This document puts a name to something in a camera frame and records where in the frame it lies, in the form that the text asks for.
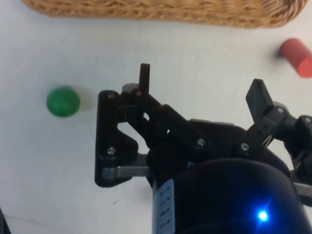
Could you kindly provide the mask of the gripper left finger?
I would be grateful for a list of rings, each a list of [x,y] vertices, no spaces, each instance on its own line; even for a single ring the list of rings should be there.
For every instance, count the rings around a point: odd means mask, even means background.
[[[139,82],[121,93],[97,98],[95,183],[113,187],[133,177],[157,180],[186,161],[200,162],[211,141],[169,105],[149,93],[150,65],[140,66]]]

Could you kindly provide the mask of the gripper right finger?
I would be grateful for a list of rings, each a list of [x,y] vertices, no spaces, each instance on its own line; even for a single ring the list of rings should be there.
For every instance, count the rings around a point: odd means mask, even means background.
[[[263,158],[265,149],[280,140],[289,153],[293,170],[290,178],[303,204],[312,203],[312,118],[293,117],[287,108],[273,102],[263,80],[254,79],[246,95],[253,125],[235,148],[238,156]]]

